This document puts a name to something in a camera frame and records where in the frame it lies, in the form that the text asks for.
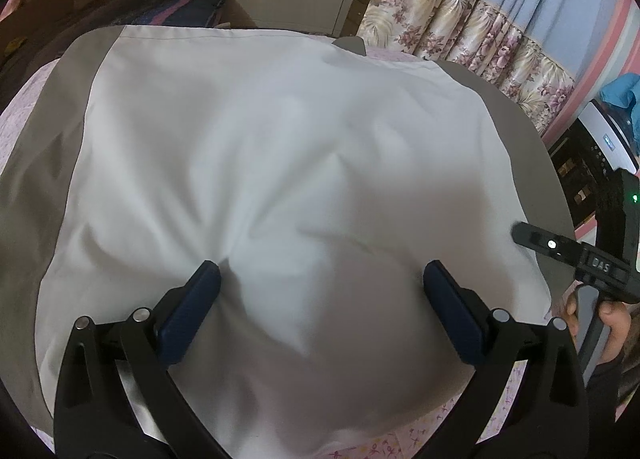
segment human hand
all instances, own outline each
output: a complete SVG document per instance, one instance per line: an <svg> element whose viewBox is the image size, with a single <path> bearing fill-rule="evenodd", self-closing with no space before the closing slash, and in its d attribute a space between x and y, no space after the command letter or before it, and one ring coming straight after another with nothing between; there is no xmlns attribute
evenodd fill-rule
<svg viewBox="0 0 640 459"><path fill-rule="evenodd" d="M562 319L564 319L569 326L569 332L574 339L574 344L578 335L578 317L575 314L577 306L578 302L572 293L566 302L564 313L561 315ZM599 315L604 325L611 327L611 332L609 333L609 339L604 347L598 365L610 362L620 354L626 336L629 334L629 328L631 327L631 316L622 302L602 302L602 304L600 304Z"/></svg>

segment white cloth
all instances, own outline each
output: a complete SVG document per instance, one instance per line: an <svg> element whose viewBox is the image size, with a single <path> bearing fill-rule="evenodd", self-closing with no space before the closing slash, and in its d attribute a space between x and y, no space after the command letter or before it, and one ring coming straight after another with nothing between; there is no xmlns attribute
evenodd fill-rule
<svg viewBox="0 0 640 459"><path fill-rule="evenodd" d="M429 261L542 321L550 297L511 242L517 220L482 100L432 62L290 32L126 26L92 86L38 298L45 399L75 318L152 307L211 259L221 296L171 369L207 428L234 459L361 443L470 377L422 292Z"/></svg>

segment bedsheet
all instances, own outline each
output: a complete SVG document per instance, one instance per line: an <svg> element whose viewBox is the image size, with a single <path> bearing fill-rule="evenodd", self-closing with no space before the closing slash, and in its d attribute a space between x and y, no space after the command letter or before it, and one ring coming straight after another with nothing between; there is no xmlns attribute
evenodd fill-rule
<svg viewBox="0 0 640 459"><path fill-rule="evenodd" d="M367 48L367 53L370 58L381 60L396 60L398 57L402 58L406 56L413 60L416 59L410 55L392 53L385 51L384 49L371 47ZM57 61L55 60L38 70L30 81L20 90L12 103L10 103L10 106L7 108L5 113L0 116L0 171L4 167L4 163L15 144L17 135L33 108L33 104L37 99L39 91L42 89L46 78L53 67L55 67L56 63ZM381 363L386 362L389 359L390 357L385 355L385 353L380 353L376 356L376 361ZM517 365L514 369L508 386L503 394L502 402L498 405L490 424L483 434L484 439L493 435L504 421L513 401L514 392L516 391L517 385L522 377L523 369L522 364ZM389 457L392 459L412 457L419 449L420 445L428 439L435 428L440 424L446 416L446 413L455 403L456 399L457 397L454 397L433 412L420 417L411 424L402 426L396 431L382 435L369 442L364 442L361 445L348 447L347 449L325 451L318 457L342 457L349 459L364 459L365 457Z"/></svg>
<svg viewBox="0 0 640 459"><path fill-rule="evenodd" d="M29 35L11 57L0 60L0 112L44 64L60 58L85 32L108 25L215 26L225 0L94 1Z"/></svg>

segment washing machine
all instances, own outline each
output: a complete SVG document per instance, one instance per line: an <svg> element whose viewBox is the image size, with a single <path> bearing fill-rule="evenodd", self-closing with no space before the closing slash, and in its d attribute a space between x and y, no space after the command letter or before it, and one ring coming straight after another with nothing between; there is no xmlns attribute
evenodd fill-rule
<svg viewBox="0 0 640 459"><path fill-rule="evenodd" d="M628 112L591 100L549 150L574 228L593 216L599 187L618 168L636 174L638 145Z"/></svg>

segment bed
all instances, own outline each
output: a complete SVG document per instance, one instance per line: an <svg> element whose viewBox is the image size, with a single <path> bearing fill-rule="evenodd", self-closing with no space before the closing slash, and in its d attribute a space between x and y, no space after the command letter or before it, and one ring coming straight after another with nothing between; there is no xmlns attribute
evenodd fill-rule
<svg viewBox="0 0 640 459"><path fill-rule="evenodd" d="M156 0L152 9L141 9L140 1L136 0L127 0L124 4L123 2L117 4L112 2L101 6L91 6L74 16L70 22L54 24L50 29L40 32L38 41L32 42L29 50L24 50L22 53L18 50L12 58L9 58L0 72L0 104L7 105L7 108L4 106L0 108L0 110L4 110L0 116L0 172L33 110L47 77L54 70L60 55L75 38L78 38L83 32L99 26L124 23L177 26L214 25L213 17L223 2L223 0L208 0L207 11L202 12L201 10L195 19L193 15L189 15L187 18L174 16L177 9L186 6L191 0L178 6L174 12L167 13L167 9L173 9L176 3L181 1L183 0ZM176 19L175 22L171 22L172 17ZM367 49L367 56L392 62L408 61L403 54L376 48ZM563 195L558 181L554 179L552 166L546 158L544 146L535 129L527 122L526 117L495 87L479 80L459 65L443 62L440 66L453 79L463 86L475 90L482 97L492 115L500 139L509 153L516 190L530 222L572 236L573 231L568 210L563 204ZM551 289L552 297L559 299L569 285L570 277L566 270L562 270L560 267L554 268L552 262L542 260L539 261L539 264ZM513 390L516 389L521 375L522 368L516 368L510 380L510 387L504 393L504 403L497 408L491 425L485 431L485 437L500 428L501 422L508 413L510 402L513 400ZM381 449L386 457L393 459L411 457L413 452L419 448L419 444L428 439L438 422L454 403L455 399L452 399L440 409L423 416L411 425L400 428L391 434L380 436L380 438L356 449L336 450L332 456L344 457L348 454L351 459L362 459ZM15 435L20 435L19 432L20 430L17 430ZM35 451L33 457L39 457L37 453Z"/></svg>

